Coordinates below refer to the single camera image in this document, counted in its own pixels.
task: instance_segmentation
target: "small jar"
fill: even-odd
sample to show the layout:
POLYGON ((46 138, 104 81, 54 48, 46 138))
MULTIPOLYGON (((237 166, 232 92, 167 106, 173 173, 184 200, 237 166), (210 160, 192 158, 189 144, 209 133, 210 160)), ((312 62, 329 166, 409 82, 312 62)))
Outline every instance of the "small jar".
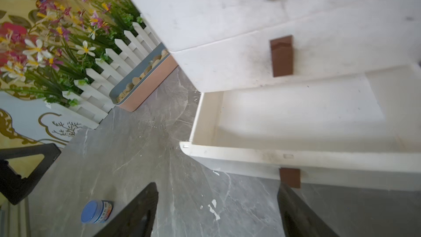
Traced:
POLYGON ((108 219, 112 210, 112 203, 108 200, 91 200, 82 210, 82 223, 99 223, 108 219))

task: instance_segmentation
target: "white picket fence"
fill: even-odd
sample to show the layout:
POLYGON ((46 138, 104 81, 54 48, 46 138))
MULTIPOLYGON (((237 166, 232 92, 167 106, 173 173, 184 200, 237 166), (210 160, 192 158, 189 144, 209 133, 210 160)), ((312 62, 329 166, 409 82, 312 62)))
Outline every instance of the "white picket fence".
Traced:
POLYGON ((94 79, 94 82, 86 84, 84 80, 75 80, 75 85, 83 90, 81 95, 63 92, 65 98, 76 99, 77 106, 66 108, 58 103, 48 103, 47 107, 57 113, 68 115, 89 128, 97 128, 115 106, 109 97, 109 92, 161 42, 145 20, 144 23, 146 27, 142 29, 138 23, 133 22, 133 27, 138 33, 136 37, 130 31, 124 31, 124 35, 130 40, 129 45, 121 39, 115 39, 115 44, 122 51, 120 54, 112 49, 105 49, 113 62, 108 64, 96 59, 96 64, 103 69, 101 74, 93 69, 86 69, 86 74, 94 79))

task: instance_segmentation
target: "open drawer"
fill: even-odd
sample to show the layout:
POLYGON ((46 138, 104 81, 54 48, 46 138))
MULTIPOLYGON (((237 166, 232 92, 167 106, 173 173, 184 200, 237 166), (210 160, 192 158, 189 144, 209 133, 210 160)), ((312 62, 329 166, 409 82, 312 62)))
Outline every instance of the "open drawer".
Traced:
POLYGON ((202 93, 182 151, 215 171, 421 190, 417 64, 294 85, 202 93))

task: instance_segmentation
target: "fence picket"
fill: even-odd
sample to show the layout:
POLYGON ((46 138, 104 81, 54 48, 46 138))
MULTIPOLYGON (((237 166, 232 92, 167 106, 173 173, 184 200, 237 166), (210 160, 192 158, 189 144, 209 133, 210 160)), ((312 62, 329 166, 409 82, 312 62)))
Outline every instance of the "fence picket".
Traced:
POLYGON ((134 37, 134 35, 130 31, 124 31, 124 35, 136 46, 136 48, 140 51, 142 55, 144 55, 143 58, 145 58, 149 52, 145 49, 145 47, 140 44, 140 42, 134 37))
POLYGON ((123 40, 115 39, 115 44, 125 53, 127 56, 136 64, 138 65, 141 60, 139 57, 136 56, 136 54, 133 53, 133 51, 130 50, 130 48, 124 43, 123 40))
POLYGON ((134 68, 130 67, 117 53, 112 49, 105 49, 105 53, 113 62, 117 63, 125 72, 130 73, 134 68))
POLYGON ((137 37, 142 38, 145 43, 151 48, 151 50, 156 48, 155 43, 151 40, 151 38, 146 34, 146 32, 142 29, 139 23, 133 22, 133 28, 139 34, 137 37))
POLYGON ((140 14, 140 17, 143 19, 143 23, 145 23, 146 29, 150 30, 150 32, 152 33, 152 35, 155 37, 155 39, 157 39, 158 42, 161 42, 160 38, 158 38, 158 35, 156 34, 156 32, 152 29, 152 27, 149 25, 148 21, 145 19, 145 15, 140 14))
POLYGON ((88 110, 89 112, 94 114, 94 116, 93 116, 94 122, 99 123, 99 122, 101 122, 102 119, 106 118, 107 115, 108 115, 108 113, 104 112, 102 109, 96 107, 92 103, 89 103, 88 101, 86 101, 82 97, 78 96, 74 92, 63 91, 63 97, 65 97, 67 99, 76 99, 77 102, 78 102, 78 105, 72 106, 69 109, 72 110, 72 111, 73 111, 73 109, 75 109, 77 111, 81 107, 85 108, 86 110, 88 110))
POLYGON ((114 88, 114 84, 108 82, 104 77, 102 77, 98 72, 94 69, 87 68, 86 74, 98 82, 100 85, 104 86, 107 90, 111 91, 114 88))
POLYGON ((75 85, 83 90, 83 94, 86 97, 95 97, 103 106, 100 108, 103 112, 108 113, 115 105, 111 101, 111 99, 99 92, 98 90, 94 89, 92 86, 88 84, 80 84, 79 80, 75 80, 75 85))
POLYGON ((123 76, 119 74, 116 70, 114 70, 108 63, 101 59, 95 59, 95 63, 101 67, 105 72, 107 72, 109 75, 113 76, 114 79, 117 81, 123 80, 123 76))

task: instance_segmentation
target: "label on jar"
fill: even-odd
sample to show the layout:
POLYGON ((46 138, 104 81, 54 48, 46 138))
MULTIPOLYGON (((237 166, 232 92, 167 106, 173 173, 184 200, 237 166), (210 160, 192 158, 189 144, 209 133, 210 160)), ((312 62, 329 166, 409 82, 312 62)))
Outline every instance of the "label on jar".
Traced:
POLYGON ((94 223, 100 223, 100 222, 106 221, 108 219, 109 214, 111 213, 111 210, 112 210, 112 204, 109 203, 108 201, 103 200, 102 213, 94 223))

